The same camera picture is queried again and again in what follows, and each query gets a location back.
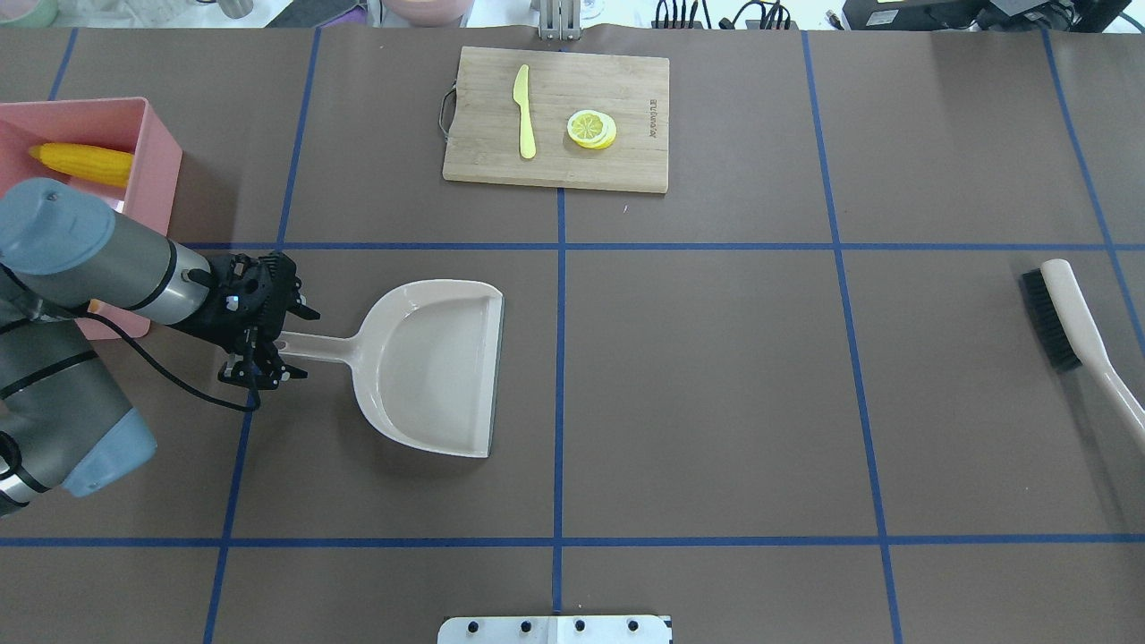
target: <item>yellow lemon slice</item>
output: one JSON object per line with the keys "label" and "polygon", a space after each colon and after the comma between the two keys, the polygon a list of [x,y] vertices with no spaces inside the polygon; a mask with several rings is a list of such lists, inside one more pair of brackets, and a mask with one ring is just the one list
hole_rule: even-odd
{"label": "yellow lemon slice", "polygon": [[581,110],[569,117],[569,138],[582,148],[591,148],[605,140],[606,124],[611,117],[597,110]]}
{"label": "yellow lemon slice", "polygon": [[593,143],[592,146],[585,146],[590,150],[603,150],[616,141],[616,121],[613,120],[613,117],[606,113],[601,113],[600,116],[602,116],[605,120],[605,132],[602,133],[599,142]]}

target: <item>dustpan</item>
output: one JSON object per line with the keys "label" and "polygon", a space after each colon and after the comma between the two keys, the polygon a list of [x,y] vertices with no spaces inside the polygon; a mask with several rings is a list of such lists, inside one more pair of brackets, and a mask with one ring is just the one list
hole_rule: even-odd
{"label": "dustpan", "polygon": [[349,364],[362,414],[426,451],[484,458],[505,298],[483,282],[411,282],[379,299],[352,338],[283,331],[279,353]]}

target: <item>metal handle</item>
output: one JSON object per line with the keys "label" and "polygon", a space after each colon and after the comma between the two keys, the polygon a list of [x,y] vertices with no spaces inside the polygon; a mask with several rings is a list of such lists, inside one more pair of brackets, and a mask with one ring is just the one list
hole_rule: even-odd
{"label": "metal handle", "polygon": [[[451,94],[455,96],[453,109],[456,111],[456,109],[457,109],[457,100],[456,100],[456,96],[457,96],[457,81],[456,80],[453,81],[453,86],[449,88],[449,92],[445,92],[445,95],[441,97],[441,110],[437,111],[437,127],[441,128],[441,134],[442,134],[442,136],[445,138],[445,141],[449,141],[449,129],[445,129],[445,103],[449,102],[449,96]],[[453,125],[452,119],[450,119],[449,124]]]}

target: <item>yellow corn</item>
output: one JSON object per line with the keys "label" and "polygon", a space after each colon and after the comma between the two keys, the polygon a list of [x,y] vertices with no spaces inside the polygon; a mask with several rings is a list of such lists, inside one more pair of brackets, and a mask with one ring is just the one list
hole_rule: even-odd
{"label": "yellow corn", "polygon": [[79,143],[44,143],[29,148],[27,154],[56,172],[117,188],[127,187],[135,158],[131,152]]}

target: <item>table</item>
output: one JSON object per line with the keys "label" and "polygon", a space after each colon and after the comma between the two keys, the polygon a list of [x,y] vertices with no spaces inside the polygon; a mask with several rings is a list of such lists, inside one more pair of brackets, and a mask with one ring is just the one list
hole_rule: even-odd
{"label": "table", "polygon": [[[650,612],[677,642],[1140,642],[1145,464],[1017,278],[1073,262],[1145,393],[1145,38],[586,31],[672,62],[669,193],[448,183],[461,45],[529,28],[5,34],[0,101],[143,95],[172,236],[283,249],[349,335],[389,289],[506,296],[492,455],[378,435],[348,370],[208,407],[100,355],[153,461],[0,526],[6,639],[427,643]],[[215,395],[218,351],[144,346]]]}

